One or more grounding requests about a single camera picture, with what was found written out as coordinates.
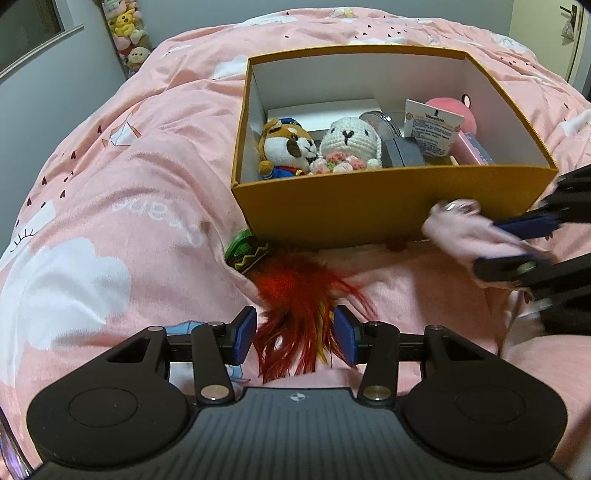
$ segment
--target yellow box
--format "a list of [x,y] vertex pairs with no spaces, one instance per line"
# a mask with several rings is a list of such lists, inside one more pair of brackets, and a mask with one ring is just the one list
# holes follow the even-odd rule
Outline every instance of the yellow box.
[[[267,111],[375,99],[393,118],[406,99],[469,95],[478,140],[495,165],[385,168],[258,180],[256,142]],[[470,54],[445,48],[355,45],[249,59],[232,192],[252,232],[272,245],[339,248],[421,238],[442,200],[478,200],[501,219],[525,212],[557,173],[544,143]]]

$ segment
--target bed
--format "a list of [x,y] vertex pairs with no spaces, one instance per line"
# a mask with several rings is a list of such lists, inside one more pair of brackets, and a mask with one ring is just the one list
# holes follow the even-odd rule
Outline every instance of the bed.
[[[229,188],[246,60],[358,43],[469,51],[516,101],[561,171],[589,163],[591,105],[529,49],[475,27],[365,8],[295,9],[161,43],[47,160],[0,259],[0,406],[31,463],[39,459],[25,413],[43,387],[149,325],[183,333],[198,322],[229,322],[246,304],[260,309],[255,287],[223,260],[246,227]],[[566,260],[589,252],[589,238],[589,226],[567,225],[539,246]],[[371,245],[315,256],[350,272],[378,317],[401,331],[446,325],[555,388],[569,426],[554,460],[573,468],[591,425],[590,337],[530,332],[506,341],[510,295],[480,288],[436,249]],[[261,384],[254,349],[231,376]],[[360,378],[333,358],[315,374],[267,385],[355,389]],[[419,379],[418,366],[405,365],[399,390]],[[182,368],[174,381],[190,389]],[[4,466],[0,478],[8,478]]]

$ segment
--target crocheted bunny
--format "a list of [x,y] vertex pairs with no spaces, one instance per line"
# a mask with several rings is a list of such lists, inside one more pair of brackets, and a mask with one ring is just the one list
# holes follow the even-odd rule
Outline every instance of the crocheted bunny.
[[320,156],[310,166],[314,173],[377,170],[382,168],[382,141],[371,125],[349,116],[330,126],[320,143]]

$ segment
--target window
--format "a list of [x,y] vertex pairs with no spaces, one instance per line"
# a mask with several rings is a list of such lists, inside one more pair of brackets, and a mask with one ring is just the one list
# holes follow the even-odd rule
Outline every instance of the window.
[[0,0],[0,72],[62,31],[54,0]]

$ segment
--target red feathers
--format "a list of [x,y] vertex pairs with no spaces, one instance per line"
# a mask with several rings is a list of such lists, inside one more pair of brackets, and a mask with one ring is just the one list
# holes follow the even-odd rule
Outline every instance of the red feathers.
[[373,312],[356,287],[303,255],[277,253],[249,276],[267,305],[267,321],[254,340],[263,382],[287,376],[298,357],[296,375],[316,371],[317,355],[326,360],[324,351],[343,359],[332,322],[335,293],[353,295]]

